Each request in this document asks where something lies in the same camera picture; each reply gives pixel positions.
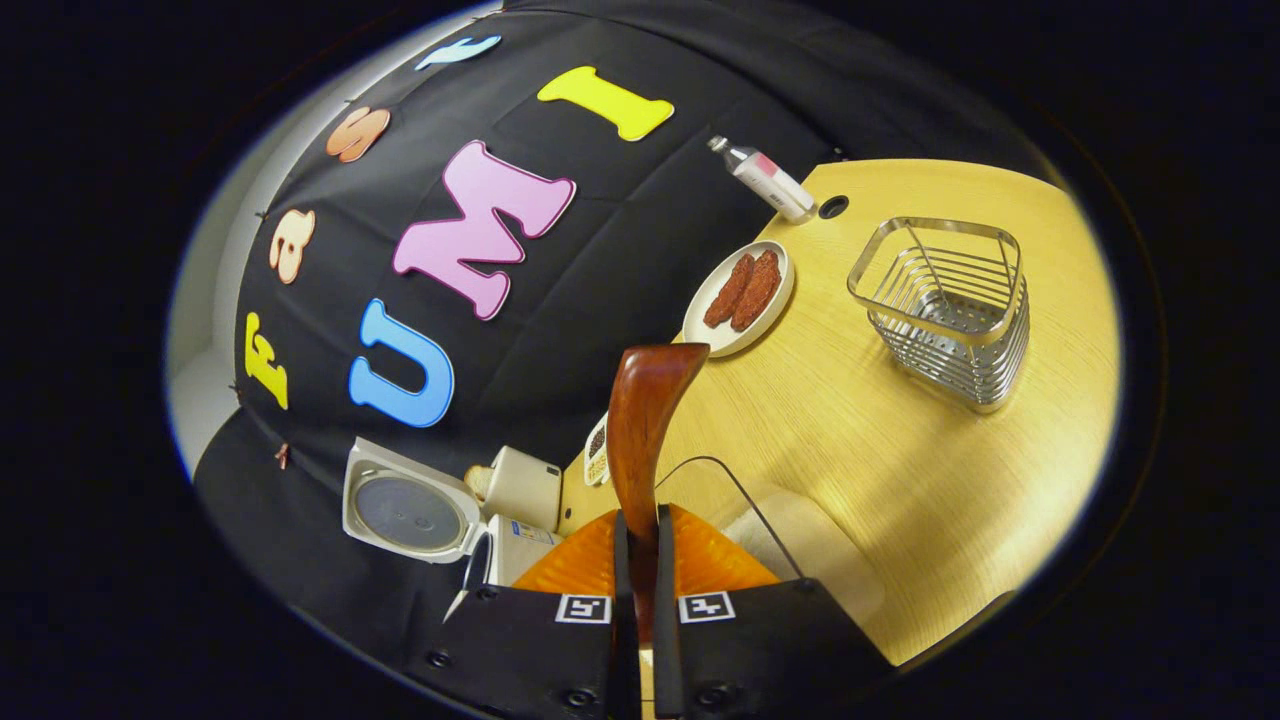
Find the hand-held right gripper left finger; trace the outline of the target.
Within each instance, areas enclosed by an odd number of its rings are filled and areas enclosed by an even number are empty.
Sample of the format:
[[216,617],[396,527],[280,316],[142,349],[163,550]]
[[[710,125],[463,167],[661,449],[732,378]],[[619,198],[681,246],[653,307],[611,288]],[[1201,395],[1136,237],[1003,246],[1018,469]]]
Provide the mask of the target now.
[[620,511],[509,585],[462,592],[407,675],[475,719],[637,719],[637,619]]

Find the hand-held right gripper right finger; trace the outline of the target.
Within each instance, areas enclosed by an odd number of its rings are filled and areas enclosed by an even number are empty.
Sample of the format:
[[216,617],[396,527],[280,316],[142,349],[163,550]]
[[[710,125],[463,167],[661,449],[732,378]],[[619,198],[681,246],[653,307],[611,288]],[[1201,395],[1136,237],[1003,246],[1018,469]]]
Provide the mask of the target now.
[[658,509],[655,715],[666,719],[837,719],[896,667],[815,578],[686,591],[700,518]]

